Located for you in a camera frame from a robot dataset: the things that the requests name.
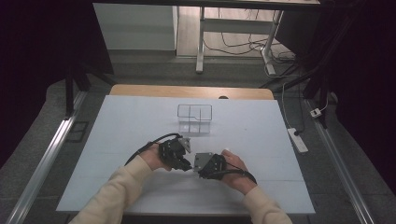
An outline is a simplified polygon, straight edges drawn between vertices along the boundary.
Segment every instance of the transparent box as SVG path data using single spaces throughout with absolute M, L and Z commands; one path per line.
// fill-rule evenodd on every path
M 178 105 L 177 117 L 181 133 L 210 133 L 212 105 Z

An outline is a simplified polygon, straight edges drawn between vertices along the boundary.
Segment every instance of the white wall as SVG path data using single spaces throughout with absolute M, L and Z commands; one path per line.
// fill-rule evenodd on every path
M 176 49 L 177 7 L 93 6 L 107 49 Z

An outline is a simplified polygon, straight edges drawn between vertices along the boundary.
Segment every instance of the hand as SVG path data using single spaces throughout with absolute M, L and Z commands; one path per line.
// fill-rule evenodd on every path
M 248 168 L 244 164 L 244 162 L 236 155 L 234 155 L 231 151 L 224 149 L 221 152 L 221 155 L 224 156 L 225 160 L 236 166 L 241 168 L 242 170 L 247 171 Z M 227 170 L 232 170 L 236 169 L 235 167 L 231 166 L 230 164 L 227 164 Z M 252 189 L 256 188 L 257 184 L 255 184 L 252 180 L 250 180 L 247 176 L 243 176 L 240 174 L 228 174 L 225 175 L 222 179 L 222 182 L 230 186 L 232 189 L 236 189 L 239 192 L 243 193 L 246 195 L 249 193 Z
M 159 168 L 163 168 L 166 171 L 172 170 L 171 167 L 163 164 L 163 162 L 160 160 L 157 143 L 155 143 L 147 150 L 140 153 L 139 156 L 148 164 L 149 168 L 151 168 L 152 171 L 157 170 Z

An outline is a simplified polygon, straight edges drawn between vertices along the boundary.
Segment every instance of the wooden edge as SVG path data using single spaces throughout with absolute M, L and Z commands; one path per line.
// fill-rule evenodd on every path
M 267 89 L 186 87 L 186 86 L 150 86 L 150 85 L 114 85 L 110 95 L 133 95 L 153 97 L 186 97 L 219 99 L 226 96 L 236 100 L 274 100 Z

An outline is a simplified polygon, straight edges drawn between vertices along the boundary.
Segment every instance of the white tabletop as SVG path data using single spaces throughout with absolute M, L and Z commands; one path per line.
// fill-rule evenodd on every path
M 240 156 L 258 184 L 289 214 L 315 213 L 275 100 L 107 96 L 57 211 L 77 212 L 139 148 L 177 133 L 177 106 L 212 105 L 210 133 L 191 136 L 197 152 Z M 241 215 L 241 193 L 193 171 L 155 171 L 126 214 Z

